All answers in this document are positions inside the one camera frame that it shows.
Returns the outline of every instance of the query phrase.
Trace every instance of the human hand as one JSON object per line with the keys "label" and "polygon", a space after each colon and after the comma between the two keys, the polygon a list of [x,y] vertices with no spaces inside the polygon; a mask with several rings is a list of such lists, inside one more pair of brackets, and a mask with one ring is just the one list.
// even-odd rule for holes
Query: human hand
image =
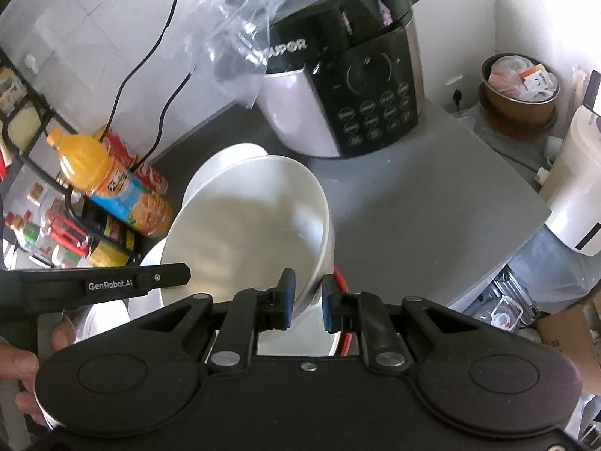
{"label": "human hand", "polygon": [[[75,327],[67,316],[62,318],[52,332],[52,351],[57,352],[75,341]],[[34,381],[40,367],[35,354],[0,342],[0,378],[17,379],[23,382],[25,391],[17,394],[14,401],[19,411],[31,415],[34,422],[46,426],[46,421],[34,397]]]}

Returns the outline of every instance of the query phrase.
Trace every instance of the white bowl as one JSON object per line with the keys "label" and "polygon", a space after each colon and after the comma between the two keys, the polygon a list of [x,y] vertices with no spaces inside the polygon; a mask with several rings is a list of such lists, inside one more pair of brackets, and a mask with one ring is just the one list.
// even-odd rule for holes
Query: white bowl
{"label": "white bowl", "polygon": [[234,144],[229,146],[217,154],[211,156],[207,161],[198,169],[194,176],[190,180],[184,198],[181,201],[181,207],[184,208],[194,194],[206,185],[211,179],[215,178],[223,170],[238,164],[241,161],[251,159],[259,156],[266,156],[267,151],[257,144],[251,144],[249,142],[243,142],[241,144]]}
{"label": "white bowl", "polygon": [[334,271],[334,231],[317,178],[302,164],[263,156],[233,165],[205,184],[179,212],[161,263],[186,263],[190,282],[163,291],[172,304],[193,294],[225,302],[246,288],[273,287],[296,273],[293,317]]}

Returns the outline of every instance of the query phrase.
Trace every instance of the black power cable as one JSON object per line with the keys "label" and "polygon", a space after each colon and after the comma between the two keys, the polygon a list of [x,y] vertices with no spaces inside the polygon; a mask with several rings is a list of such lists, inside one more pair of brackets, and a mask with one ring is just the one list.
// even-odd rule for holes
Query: black power cable
{"label": "black power cable", "polygon": [[165,23],[165,26],[163,28],[163,32],[160,33],[157,42],[154,44],[154,46],[152,47],[152,49],[150,50],[150,52],[146,55],[146,57],[143,58],[142,61],[140,61],[140,64],[138,64],[133,69],[133,71],[131,73],[129,73],[125,77],[125,79],[121,83],[121,86],[119,87],[119,91],[116,94],[115,103],[113,104],[112,111],[110,112],[109,120],[106,123],[106,127],[104,128],[104,132],[102,133],[102,135],[100,137],[100,140],[104,139],[104,137],[106,136],[106,134],[109,132],[110,125],[112,124],[113,118],[115,117],[115,112],[116,112],[117,105],[119,104],[119,99],[121,99],[121,93],[123,92],[123,88],[125,88],[125,85],[127,85],[127,82],[130,80],[130,78],[134,74],[136,74],[136,72],[146,63],[146,61],[148,61],[150,59],[150,57],[154,54],[154,51],[157,50],[157,48],[158,48],[161,40],[163,40],[163,35],[165,35],[165,32],[166,32],[167,28],[171,24],[171,20],[173,19],[173,15],[175,14],[175,7],[176,6],[177,6],[177,0],[173,0],[173,3],[171,4],[171,11],[169,12],[169,17],[167,18],[167,22]]}
{"label": "black power cable", "polygon": [[179,92],[183,89],[183,87],[186,85],[186,83],[188,82],[188,80],[192,77],[191,74],[188,74],[185,78],[184,81],[182,81],[180,83],[180,85],[177,87],[177,90],[175,90],[173,92],[173,94],[169,97],[169,100],[167,100],[167,103],[165,103],[165,106],[163,107],[163,111],[161,111],[160,113],[160,118],[159,118],[159,131],[156,135],[156,140],[154,141],[153,146],[150,148],[150,151],[148,151],[148,153],[146,153],[144,155],[144,157],[142,159],[140,159],[136,164],[134,164],[131,167],[132,171],[136,171],[139,166],[148,159],[148,157],[154,153],[154,150],[157,148],[157,146],[160,143],[160,138],[163,135],[163,122],[165,120],[165,115],[167,113],[167,110],[169,109],[169,106],[171,105],[171,102],[173,102],[173,100],[175,100],[175,97],[179,94]]}
{"label": "black power cable", "polygon": [[464,97],[464,95],[458,90],[455,90],[455,93],[453,93],[453,101],[455,102],[455,105],[457,106],[457,111],[459,111],[459,103],[461,103],[462,98]]}

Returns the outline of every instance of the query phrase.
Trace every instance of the red can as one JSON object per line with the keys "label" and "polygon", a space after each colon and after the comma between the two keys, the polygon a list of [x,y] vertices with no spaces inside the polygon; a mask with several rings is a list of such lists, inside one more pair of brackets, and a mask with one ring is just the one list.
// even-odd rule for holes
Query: red can
{"label": "red can", "polygon": [[[104,127],[101,127],[94,133],[94,138],[100,139]],[[115,134],[113,131],[109,131],[104,139],[102,139],[102,145],[106,149],[106,152],[111,157],[118,160],[127,169],[131,168],[139,160],[139,156],[136,156],[127,144]],[[139,179],[142,184],[150,188],[153,192],[159,195],[164,195],[167,191],[167,180],[152,166],[146,163],[142,163],[133,175]]]}

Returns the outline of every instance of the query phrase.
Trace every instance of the orange bottle cap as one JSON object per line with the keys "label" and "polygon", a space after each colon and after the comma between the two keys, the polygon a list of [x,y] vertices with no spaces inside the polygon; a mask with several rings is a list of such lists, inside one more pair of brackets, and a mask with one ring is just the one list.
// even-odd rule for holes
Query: orange bottle cap
{"label": "orange bottle cap", "polygon": [[56,145],[60,142],[65,133],[62,131],[60,126],[55,126],[48,133],[48,137],[46,138],[46,142],[50,147],[56,147]]}

